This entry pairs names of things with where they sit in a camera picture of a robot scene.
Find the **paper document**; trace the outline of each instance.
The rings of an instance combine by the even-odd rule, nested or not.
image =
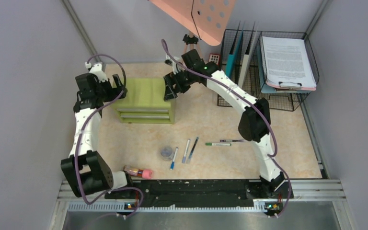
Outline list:
[[[261,43],[266,83],[275,88],[315,90],[304,40],[264,37]]]

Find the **blue marker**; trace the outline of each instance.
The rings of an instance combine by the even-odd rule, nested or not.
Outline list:
[[[191,149],[190,155],[188,156],[187,164],[190,163],[191,158],[193,157],[194,149],[196,148],[196,144],[198,142],[198,139],[199,139],[199,137],[197,137],[195,142],[194,142],[193,148]]]
[[[174,157],[172,158],[172,164],[170,166],[170,170],[174,169],[174,162],[175,162],[175,157],[177,156],[177,152],[178,152],[178,147],[175,148]]]

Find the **plastic container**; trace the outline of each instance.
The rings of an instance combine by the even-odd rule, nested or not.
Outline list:
[[[164,146],[160,151],[161,158],[165,161],[171,161],[173,159],[173,150],[170,146]]]
[[[123,167],[123,171],[127,172],[131,176],[137,176],[148,180],[153,176],[153,171],[150,169],[138,169],[129,165],[125,165]]]

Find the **pink panel with holes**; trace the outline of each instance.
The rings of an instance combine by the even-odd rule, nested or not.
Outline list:
[[[236,0],[150,0],[207,44],[221,43]]]

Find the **green drawer unit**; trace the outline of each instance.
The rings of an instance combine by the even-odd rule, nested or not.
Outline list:
[[[111,105],[122,123],[174,124],[176,100],[164,101],[163,78],[128,78],[126,88]]]

